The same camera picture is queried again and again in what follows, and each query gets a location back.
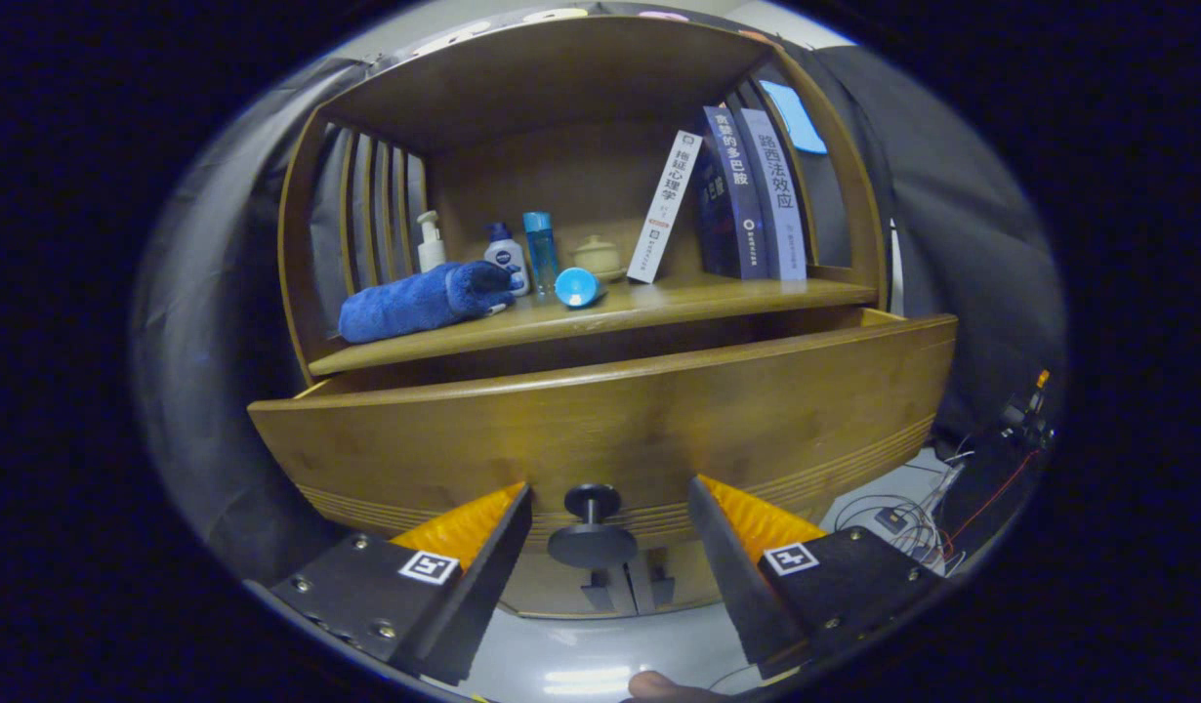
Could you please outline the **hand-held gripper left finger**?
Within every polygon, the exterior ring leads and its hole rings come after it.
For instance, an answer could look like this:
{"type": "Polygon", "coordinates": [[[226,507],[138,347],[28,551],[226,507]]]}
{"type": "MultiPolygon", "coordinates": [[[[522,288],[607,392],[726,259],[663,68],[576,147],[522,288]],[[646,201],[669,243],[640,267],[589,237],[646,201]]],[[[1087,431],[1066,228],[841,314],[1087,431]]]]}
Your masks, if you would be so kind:
{"type": "Polygon", "coordinates": [[[349,531],[270,584],[247,579],[274,614],[337,657],[410,686],[470,677],[528,530],[521,481],[396,537],[349,531]]]}

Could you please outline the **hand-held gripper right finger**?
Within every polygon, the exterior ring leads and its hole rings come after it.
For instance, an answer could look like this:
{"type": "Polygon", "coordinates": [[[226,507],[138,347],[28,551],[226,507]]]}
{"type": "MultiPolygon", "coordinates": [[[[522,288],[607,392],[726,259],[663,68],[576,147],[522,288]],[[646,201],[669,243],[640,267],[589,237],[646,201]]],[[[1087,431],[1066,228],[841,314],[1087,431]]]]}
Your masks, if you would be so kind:
{"type": "Polygon", "coordinates": [[[827,534],[712,477],[691,479],[688,514],[745,659],[761,677],[841,662],[945,586],[868,528],[827,534]]]}

